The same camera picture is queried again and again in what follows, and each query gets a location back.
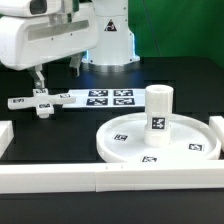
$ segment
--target printed square pattern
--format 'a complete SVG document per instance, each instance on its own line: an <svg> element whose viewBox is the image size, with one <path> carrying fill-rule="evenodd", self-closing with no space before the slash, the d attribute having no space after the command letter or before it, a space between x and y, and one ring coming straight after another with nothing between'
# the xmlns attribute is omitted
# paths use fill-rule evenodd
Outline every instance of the printed square pattern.
<svg viewBox="0 0 224 224"><path fill-rule="evenodd" d="M35 89L36 94L48 93L46 89Z"/></svg>
<svg viewBox="0 0 224 224"><path fill-rule="evenodd" d="M125 142L127 139L128 139L128 136L127 135L117 134L114 137L114 140L116 140L116 141L123 141L123 142Z"/></svg>
<svg viewBox="0 0 224 224"><path fill-rule="evenodd" d="M114 98L115 106L128 106L135 105L134 98Z"/></svg>
<svg viewBox="0 0 224 224"><path fill-rule="evenodd" d="M121 97L125 97L125 96L133 96L133 90L114 90L114 96L121 96Z"/></svg>
<svg viewBox="0 0 224 224"><path fill-rule="evenodd" d="M65 94L60 94L60 98L62 98L62 99L65 99L65 98L70 98L71 97L71 95L70 94L68 94L68 93L65 93Z"/></svg>
<svg viewBox="0 0 224 224"><path fill-rule="evenodd" d="M188 146L189 150L194 150L194 151L200 151L202 152L204 149L204 145L200 145L200 144L189 144Z"/></svg>
<svg viewBox="0 0 224 224"><path fill-rule="evenodd" d="M157 161L157 158L155 158L155 157L144 156L142 158L143 163L155 163L156 161Z"/></svg>
<svg viewBox="0 0 224 224"><path fill-rule="evenodd" d="M163 117L152 118L152 130L165 130L166 119Z"/></svg>
<svg viewBox="0 0 224 224"><path fill-rule="evenodd" d="M45 103L45 104L40 104L40 105L39 105L39 108L40 108L40 109L43 109L43 108L49 108L49 107L51 107L51 105L50 105L49 103Z"/></svg>
<svg viewBox="0 0 224 224"><path fill-rule="evenodd" d="M13 99L12 102L13 102L13 103L24 103L24 102L25 102L25 99L23 99L23 98L20 98L20 99Z"/></svg>
<svg viewBox="0 0 224 224"><path fill-rule="evenodd" d="M95 99L87 99L87 106L107 106L108 99L107 98L95 98Z"/></svg>
<svg viewBox="0 0 224 224"><path fill-rule="evenodd" d="M104 97L108 96L108 90L90 90L89 97Z"/></svg>

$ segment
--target black surface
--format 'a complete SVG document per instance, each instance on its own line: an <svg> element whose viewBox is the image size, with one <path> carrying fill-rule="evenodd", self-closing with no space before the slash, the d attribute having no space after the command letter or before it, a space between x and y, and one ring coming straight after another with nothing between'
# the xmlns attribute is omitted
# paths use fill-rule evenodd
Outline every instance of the black surface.
<svg viewBox="0 0 224 224"><path fill-rule="evenodd" d="M67 109L40 120L33 109L9 111L8 97L32 96L26 71L1 67L0 120L13 120L15 139L1 164L103 162L96 152L98 128L111 118L143 108ZM206 58L146 58L141 68L119 74L82 71L68 64L44 67L50 94L68 89L174 88L173 111L208 122L224 114L224 70ZM223 223L224 189L0 195L0 223Z"/></svg>

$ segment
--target white cylinder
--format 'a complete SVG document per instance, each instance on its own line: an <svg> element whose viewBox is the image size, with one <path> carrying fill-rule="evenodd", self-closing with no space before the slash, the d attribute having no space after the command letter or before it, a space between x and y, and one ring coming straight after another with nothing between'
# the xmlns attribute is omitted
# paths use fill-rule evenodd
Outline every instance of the white cylinder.
<svg viewBox="0 0 224 224"><path fill-rule="evenodd" d="M146 88L145 143L159 148L170 143L169 116L172 113L173 88L165 85L152 85Z"/></svg>

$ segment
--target white cross-shaped piece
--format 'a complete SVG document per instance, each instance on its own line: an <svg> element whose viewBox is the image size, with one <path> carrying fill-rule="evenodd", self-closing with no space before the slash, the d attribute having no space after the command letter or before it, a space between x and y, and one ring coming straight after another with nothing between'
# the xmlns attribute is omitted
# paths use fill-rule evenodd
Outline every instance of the white cross-shaped piece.
<svg viewBox="0 0 224 224"><path fill-rule="evenodd" d="M33 97L19 97L8 99L8 108L10 110L36 107L37 115L40 118L48 118L54 114L54 104L75 103L75 96L69 93L49 95L48 89L33 89Z"/></svg>

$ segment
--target white circular platform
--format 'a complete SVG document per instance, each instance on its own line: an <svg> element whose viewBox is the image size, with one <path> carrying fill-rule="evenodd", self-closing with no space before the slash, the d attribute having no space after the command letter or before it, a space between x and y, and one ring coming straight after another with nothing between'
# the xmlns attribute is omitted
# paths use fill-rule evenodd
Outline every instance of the white circular platform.
<svg viewBox="0 0 224 224"><path fill-rule="evenodd" d="M172 114L170 144L152 148L145 144L145 113L112 119L97 132L97 150L106 162L158 162L173 160L218 159L221 144L208 125Z"/></svg>

